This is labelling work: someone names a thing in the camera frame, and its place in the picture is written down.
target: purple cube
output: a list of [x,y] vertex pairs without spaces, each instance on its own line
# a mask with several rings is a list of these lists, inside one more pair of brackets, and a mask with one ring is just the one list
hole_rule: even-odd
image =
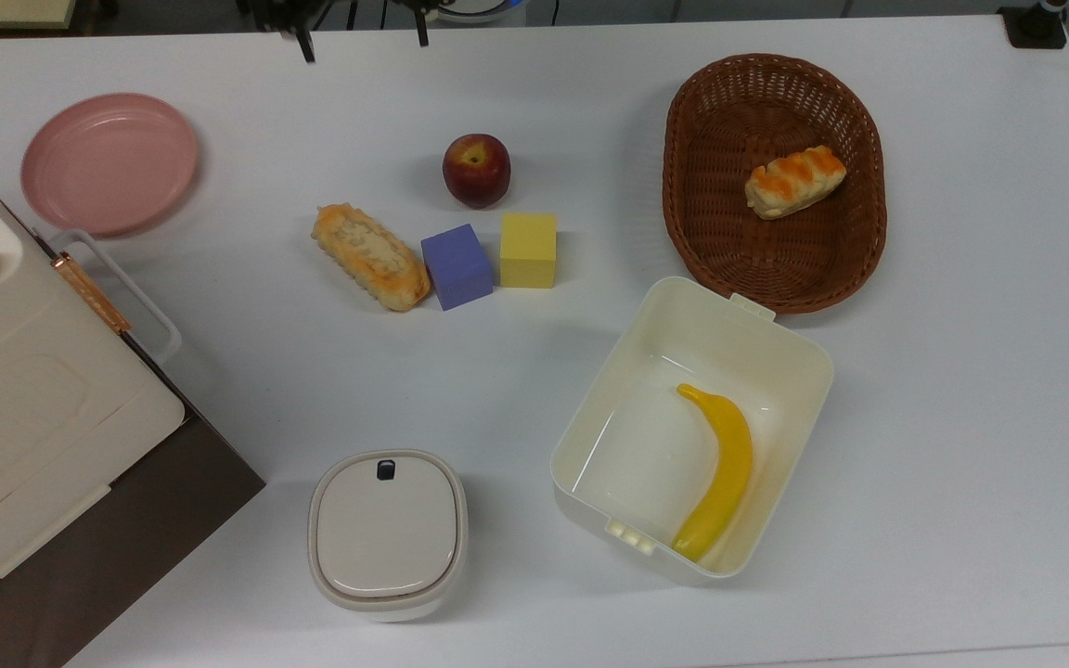
[[441,309],[456,308],[493,293],[493,267],[472,226],[449,229],[419,245]]

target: white table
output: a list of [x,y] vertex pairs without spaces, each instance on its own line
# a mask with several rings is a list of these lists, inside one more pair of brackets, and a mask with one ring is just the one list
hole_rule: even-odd
[[[56,111],[133,90],[177,106],[202,177],[108,245],[182,326],[167,371],[267,490],[74,665],[732,665],[1069,643],[1069,46],[998,17],[0,42],[0,196]],[[885,151],[888,244],[845,304],[779,319],[836,380],[755,558],[675,587],[569,524],[552,449],[646,289],[665,111],[691,73],[773,51],[840,77]],[[417,246],[464,212],[439,156],[509,145],[506,211],[559,213],[559,282],[383,312],[309,239],[351,201]],[[324,469],[384,447],[463,475],[467,571],[430,622],[376,625],[306,565]]]

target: bread roll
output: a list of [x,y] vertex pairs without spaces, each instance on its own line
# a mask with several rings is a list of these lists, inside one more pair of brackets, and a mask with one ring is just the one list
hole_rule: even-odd
[[773,220],[826,198],[845,174],[832,149],[816,146],[759,166],[745,183],[745,198],[756,215]]
[[432,291],[423,263],[360,208],[348,204],[321,207],[313,239],[345,274],[390,310],[410,310]]

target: brown basket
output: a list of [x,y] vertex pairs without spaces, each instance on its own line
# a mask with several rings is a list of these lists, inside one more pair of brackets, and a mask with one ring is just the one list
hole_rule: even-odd
[[[848,169],[823,201],[777,220],[748,207],[756,166],[827,144]],[[750,53],[701,68],[666,119],[663,213],[687,269],[710,291],[777,313],[847,299],[885,247],[882,143],[861,98],[805,60]]]

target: copper hinge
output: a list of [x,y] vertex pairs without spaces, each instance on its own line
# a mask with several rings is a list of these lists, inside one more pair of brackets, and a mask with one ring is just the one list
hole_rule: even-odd
[[114,330],[114,335],[130,330],[130,323],[126,321],[126,316],[106,299],[106,293],[102,292],[102,288],[98,288],[92,278],[89,278],[72,255],[60,253],[60,257],[52,261],[52,269],[56,269],[56,274],[60,274],[60,278],[73,288],[94,313],[97,313],[97,317],[100,317],[107,327]]

